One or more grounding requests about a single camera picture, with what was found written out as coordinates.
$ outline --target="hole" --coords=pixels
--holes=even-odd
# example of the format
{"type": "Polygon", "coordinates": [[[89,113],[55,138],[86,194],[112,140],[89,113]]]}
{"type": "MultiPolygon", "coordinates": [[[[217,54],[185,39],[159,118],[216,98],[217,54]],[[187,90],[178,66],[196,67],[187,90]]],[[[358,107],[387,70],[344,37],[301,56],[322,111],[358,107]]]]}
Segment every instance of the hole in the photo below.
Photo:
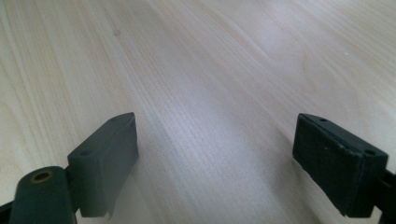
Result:
{"type": "Polygon", "coordinates": [[[370,156],[374,156],[375,155],[375,152],[370,150],[370,149],[364,150],[364,153],[366,153],[367,155],[370,155],[370,156]]]}
{"type": "Polygon", "coordinates": [[[43,171],[40,172],[36,175],[33,175],[32,178],[30,179],[30,182],[32,184],[39,184],[47,181],[53,176],[53,172],[51,170],[43,171]]]}
{"type": "Polygon", "coordinates": [[[88,155],[90,155],[90,154],[91,154],[91,152],[90,152],[89,150],[85,150],[85,151],[82,151],[82,152],[80,153],[81,156],[88,156],[88,155]]]}

